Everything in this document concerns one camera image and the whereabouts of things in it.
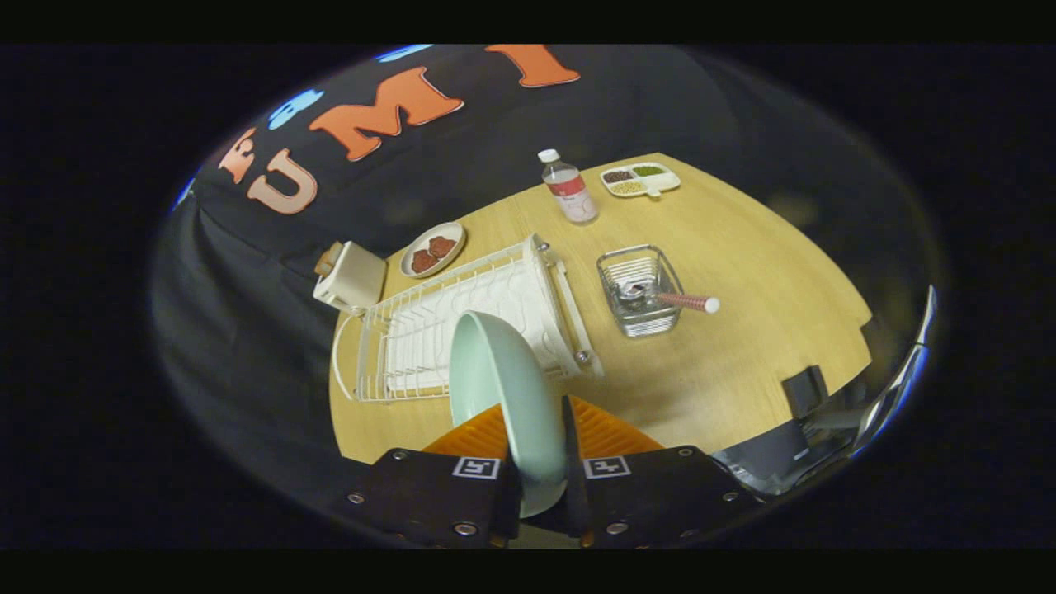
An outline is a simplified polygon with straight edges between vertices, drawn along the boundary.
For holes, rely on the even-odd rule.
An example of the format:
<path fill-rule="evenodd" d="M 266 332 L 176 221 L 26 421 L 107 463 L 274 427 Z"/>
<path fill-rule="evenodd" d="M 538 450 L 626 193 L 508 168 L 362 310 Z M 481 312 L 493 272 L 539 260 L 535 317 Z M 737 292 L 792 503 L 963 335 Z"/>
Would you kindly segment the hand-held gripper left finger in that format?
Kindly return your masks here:
<path fill-rule="evenodd" d="M 342 495 L 342 518 L 404 544 L 501 549 L 518 536 L 523 489 L 501 406 L 422 450 L 389 449 Z"/>

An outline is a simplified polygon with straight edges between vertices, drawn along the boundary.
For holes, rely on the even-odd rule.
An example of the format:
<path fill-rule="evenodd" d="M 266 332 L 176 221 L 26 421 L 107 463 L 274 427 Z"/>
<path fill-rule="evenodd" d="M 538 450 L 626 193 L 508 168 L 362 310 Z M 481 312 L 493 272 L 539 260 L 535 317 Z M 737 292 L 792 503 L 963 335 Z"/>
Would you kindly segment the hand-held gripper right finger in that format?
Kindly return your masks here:
<path fill-rule="evenodd" d="M 581 547 L 704 545 L 761 516 L 763 496 L 697 447 L 662 447 L 577 396 L 563 413 L 568 533 Z"/>

